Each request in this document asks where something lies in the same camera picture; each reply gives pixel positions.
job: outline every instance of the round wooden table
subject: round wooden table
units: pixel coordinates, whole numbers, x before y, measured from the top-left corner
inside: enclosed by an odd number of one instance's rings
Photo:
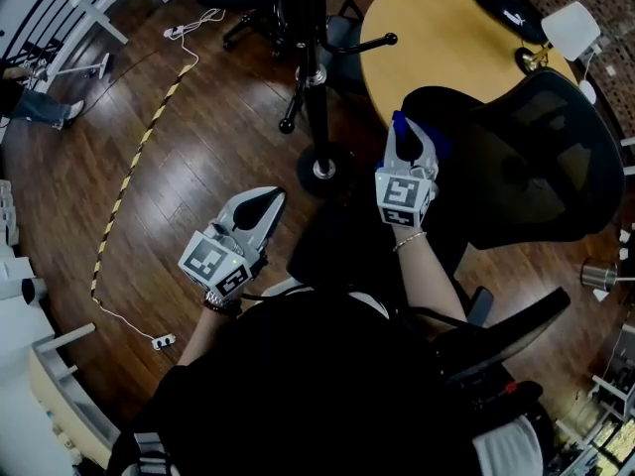
[[[406,95],[422,86],[444,86],[490,102],[525,76],[514,60],[522,46],[520,37],[475,0],[375,0],[366,13],[361,41],[388,32],[397,34],[395,46],[361,54],[370,98],[386,126]],[[576,83],[569,64],[554,50],[548,66]]]

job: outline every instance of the black and yellow tape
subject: black and yellow tape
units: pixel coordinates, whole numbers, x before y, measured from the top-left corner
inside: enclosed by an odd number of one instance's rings
[[[161,106],[159,106],[159,109],[157,109],[157,112],[152,117],[152,121],[150,122],[148,129],[146,129],[146,132],[141,138],[139,147],[137,147],[137,152],[135,153],[135,156],[132,158],[132,163],[130,163],[130,169],[128,170],[128,175],[126,175],[126,178],[121,183],[121,188],[119,188],[119,195],[117,195],[117,200],[115,201],[115,204],[112,207],[112,211],[110,212],[110,218],[108,219],[108,224],[106,225],[106,229],[103,232],[103,237],[101,238],[101,243],[99,244],[99,249],[97,251],[97,262],[95,263],[95,268],[92,273],[92,282],[90,284],[90,297],[100,307],[102,307],[101,300],[95,296],[95,291],[97,289],[97,279],[99,277],[99,270],[101,269],[101,260],[103,258],[103,252],[106,248],[106,242],[108,241],[108,236],[110,236],[110,233],[112,232],[112,226],[115,223],[117,212],[119,211],[119,208],[121,207],[121,201],[123,200],[123,196],[126,193],[126,189],[128,188],[128,185],[130,184],[130,179],[135,174],[135,169],[137,168],[137,165],[139,164],[139,160],[141,159],[141,154],[143,152],[143,149],[148,143],[148,141],[150,140],[150,137],[152,136],[152,131],[155,128],[155,125],[161,118],[161,115],[163,115],[163,112],[165,111],[166,106],[170,102],[170,99],[179,88],[181,81],[183,81],[183,78],[190,71],[192,67],[193,65],[186,65],[185,67],[183,67],[183,69],[177,76],[177,79],[168,90],[168,93],[166,93],[166,96],[164,97],[163,102],[161,103]]]

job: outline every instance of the jeans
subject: jeans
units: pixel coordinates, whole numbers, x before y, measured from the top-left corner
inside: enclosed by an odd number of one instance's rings
[[[25,88],[10,118],[48,123],[61,129],[69,113],[69,105],[60,104],[46,93]]]

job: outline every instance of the power strip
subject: power strip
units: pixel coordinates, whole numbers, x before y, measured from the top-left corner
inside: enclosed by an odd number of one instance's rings
[[[177,341],[177,337],[172,333],[152,339],[152,347],[157,351],[161,351],[164,347],[171,346]]]

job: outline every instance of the chair backrest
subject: chair backrest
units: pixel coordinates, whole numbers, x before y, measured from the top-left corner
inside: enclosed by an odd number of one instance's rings
[[[443,110],[433,114],[440,101]],[[619,207],[624,174],[616,142],[579,89],[554,70],[529,75],[488,104],[421,88],[404,110],[451,141],[441,196],[477,248],[578,240],[602,230]]]

